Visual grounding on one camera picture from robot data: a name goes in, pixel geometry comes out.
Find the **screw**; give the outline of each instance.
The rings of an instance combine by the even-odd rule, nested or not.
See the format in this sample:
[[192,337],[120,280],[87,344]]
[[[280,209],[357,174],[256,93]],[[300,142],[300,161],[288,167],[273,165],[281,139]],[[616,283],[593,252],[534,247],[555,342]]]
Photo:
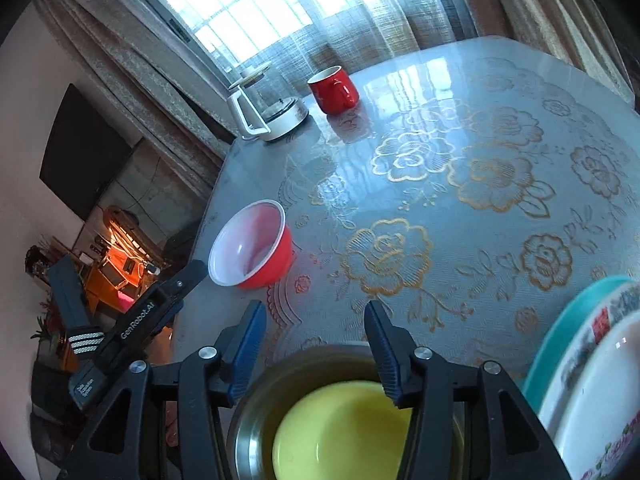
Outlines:
[[483,368],[485,372],[491,375],[497,375],[500,373],[500,370],[502,370],[502,367],[495,361],[485,362]]
[[213,346],[203,346],[200,350],[198,350],[198,355],[202,359],[213,359],[216,355],[218,355],[218,351],[213,348]]
[[426,346],[418,346],[418,348],[414,350],[414,355],[418,359],[431,359],[431,357],[433,357],[433,352]]
[[146,363],[144,361],[133,361],[129,365],[129,370],[131,370],[135,374],[139,374],[140,372],[144,372],[146,368]]

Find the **red bowl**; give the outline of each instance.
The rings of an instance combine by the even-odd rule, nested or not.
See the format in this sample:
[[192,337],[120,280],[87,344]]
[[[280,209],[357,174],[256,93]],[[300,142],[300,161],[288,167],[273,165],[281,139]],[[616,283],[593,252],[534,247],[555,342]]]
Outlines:
[[209,276],[222,286],[260,288],[280,280],[293,261],[284,209],[259,200],[236,213],[209,253]]

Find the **stainless steel pot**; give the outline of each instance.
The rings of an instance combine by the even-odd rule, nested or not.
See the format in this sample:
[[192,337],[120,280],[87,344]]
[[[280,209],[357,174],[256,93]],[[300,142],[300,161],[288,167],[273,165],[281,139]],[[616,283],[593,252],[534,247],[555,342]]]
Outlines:
[[[236,408],[227,442],[239,480],[277,480],[271,453],[280,422],[306,394],[342,381],[380,382],[367,344],[329,345],[297,352],[267,368]],[[462,476],[463,439],[454,418],[450,480]]]

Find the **teal plate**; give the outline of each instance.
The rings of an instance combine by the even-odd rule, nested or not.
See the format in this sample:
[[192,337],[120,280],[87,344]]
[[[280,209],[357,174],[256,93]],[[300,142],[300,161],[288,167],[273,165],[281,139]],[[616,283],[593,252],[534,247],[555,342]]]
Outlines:
[[522,389],[534,412],[540,410],[556,367],[584,320],[602,300],[629,281],[631,278],[628,276],[609,276],[592,283],[558,316],[542,341]]

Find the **black tv screen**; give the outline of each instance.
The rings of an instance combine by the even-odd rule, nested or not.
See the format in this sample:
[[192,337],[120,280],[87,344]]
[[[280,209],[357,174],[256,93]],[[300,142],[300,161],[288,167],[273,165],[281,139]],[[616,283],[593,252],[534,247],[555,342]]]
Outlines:
[[49,134],[40,180],[86,221],[130,153],[125,140],[69,85]]

